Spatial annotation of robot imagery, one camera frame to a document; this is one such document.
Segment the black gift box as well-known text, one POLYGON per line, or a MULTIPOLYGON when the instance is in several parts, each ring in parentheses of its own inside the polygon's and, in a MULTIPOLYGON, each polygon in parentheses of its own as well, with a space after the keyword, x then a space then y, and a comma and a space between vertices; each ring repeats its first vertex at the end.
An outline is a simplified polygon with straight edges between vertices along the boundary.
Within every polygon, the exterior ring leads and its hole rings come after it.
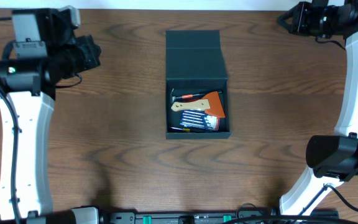
MULTIPOLYGON (((166 122, 167 139, 227 139, 231 135, 227 93, 227 71, 221 50, 218 30, 166 31, 166 122), (183 111, 173 111, 170 102, 174 96, 218 91, 226 115, 220 118, 219 129, 210 133, 183 133, 169 127, 180 124, 183 111)), ((176 100, 191 102, 202 98, 176 100)))

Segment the orange scraper wooden handle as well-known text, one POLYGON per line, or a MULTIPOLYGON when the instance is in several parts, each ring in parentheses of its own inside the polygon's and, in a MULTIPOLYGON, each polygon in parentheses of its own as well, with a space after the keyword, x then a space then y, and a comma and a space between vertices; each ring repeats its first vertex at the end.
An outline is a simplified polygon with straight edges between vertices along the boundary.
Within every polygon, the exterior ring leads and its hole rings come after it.
POLYGON ((207 93, 204 97, 191 102, 174 102, 171 109, 175 112, 183 110, 203 111, 207 115, 225 118, 224 109, 218 91, 207 93))

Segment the small claw hammer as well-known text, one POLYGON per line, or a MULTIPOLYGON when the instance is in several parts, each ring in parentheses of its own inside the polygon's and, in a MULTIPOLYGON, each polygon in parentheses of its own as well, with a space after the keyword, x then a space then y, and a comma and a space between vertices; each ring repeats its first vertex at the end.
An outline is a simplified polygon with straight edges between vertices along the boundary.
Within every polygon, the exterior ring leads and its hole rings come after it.
POLYGON ((205 96, 208 94, 208 92, 202 92, 202 93, 194 93, 194 94, 187 94, 187 95, 180 95, 180 96, 174 96, 173 95, 173 91, 175 89, 173 88, 170 92, 170 102, 173 103, 176 100, 183 100, 183 99, 192 99, 195 98, 196 96, 205 96))

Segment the blue precision screwdriver set case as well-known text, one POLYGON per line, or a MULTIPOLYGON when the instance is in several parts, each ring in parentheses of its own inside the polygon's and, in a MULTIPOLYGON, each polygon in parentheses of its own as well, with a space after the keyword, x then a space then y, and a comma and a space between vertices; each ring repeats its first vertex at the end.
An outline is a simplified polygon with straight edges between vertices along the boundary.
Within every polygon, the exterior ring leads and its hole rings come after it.
POLYGON ((219 129, 220 118, 208 115, 203 111, 185 110, 182 112, 180 124, 184 127, 192 127, 207 131, 219 129))

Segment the black yellow screwdriver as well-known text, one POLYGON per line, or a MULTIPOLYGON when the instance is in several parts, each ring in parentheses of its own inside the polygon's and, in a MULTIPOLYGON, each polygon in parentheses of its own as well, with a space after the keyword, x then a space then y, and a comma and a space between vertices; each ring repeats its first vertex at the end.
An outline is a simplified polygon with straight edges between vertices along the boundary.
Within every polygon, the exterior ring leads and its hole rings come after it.
POLYGON ((210 133, 211 131, 210 130, 207 130, 207 129, 200 129, 200 128, 193 128, 193 127, 172 127, 170 126, 169 127, 171 130, 174 130, 174 131, 181 131, 183 133, 210 133))

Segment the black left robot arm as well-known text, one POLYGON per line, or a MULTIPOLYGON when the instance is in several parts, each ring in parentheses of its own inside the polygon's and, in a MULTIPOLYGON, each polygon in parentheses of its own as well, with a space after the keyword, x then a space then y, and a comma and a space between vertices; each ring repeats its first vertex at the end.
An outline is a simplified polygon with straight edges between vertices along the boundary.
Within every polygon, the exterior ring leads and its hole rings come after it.
POLYGON ((77 37, 79 11, 16 9, 14 40, 0 59, 2 158, 0 223, 96 223, 97 209, 54 213, 48 135, 62 80, 99 66, 92 36, 77 37))

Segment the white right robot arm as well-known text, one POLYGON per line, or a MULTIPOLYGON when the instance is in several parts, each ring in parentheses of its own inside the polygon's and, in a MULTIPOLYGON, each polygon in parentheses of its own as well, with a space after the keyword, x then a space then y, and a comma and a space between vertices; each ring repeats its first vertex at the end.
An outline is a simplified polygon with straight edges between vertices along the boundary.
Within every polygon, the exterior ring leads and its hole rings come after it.
POLYGON ((319 44, 343 37, 347 73, 339 119, 332 136, 313 136, 306 148, 307 166, 279 201, 281 215, 310 216, 337 187, 358 176, 358 0, 341 6, 302 1, 278 17, 290 34, 315 38, 319 44))

